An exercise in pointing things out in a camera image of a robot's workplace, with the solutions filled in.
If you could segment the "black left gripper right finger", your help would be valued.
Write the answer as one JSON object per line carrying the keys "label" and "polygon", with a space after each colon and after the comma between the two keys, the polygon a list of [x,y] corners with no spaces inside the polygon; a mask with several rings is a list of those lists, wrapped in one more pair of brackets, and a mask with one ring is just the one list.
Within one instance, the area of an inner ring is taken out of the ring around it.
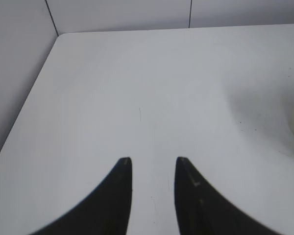
{"label": "black left gripper right finger", "polygon": [[175,166],[175,211],[182,235],[274,235],[224,198],[185,157]]}

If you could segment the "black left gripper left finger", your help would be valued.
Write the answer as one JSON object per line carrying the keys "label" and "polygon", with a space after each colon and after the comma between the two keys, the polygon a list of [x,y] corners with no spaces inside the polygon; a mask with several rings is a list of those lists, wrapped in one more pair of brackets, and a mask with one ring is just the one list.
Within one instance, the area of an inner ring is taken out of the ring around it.
{"label": "black left gripper left finger", "polygon": [[125,235],[132,203],[132,161],[120,158],[80,203],[35,235]]}

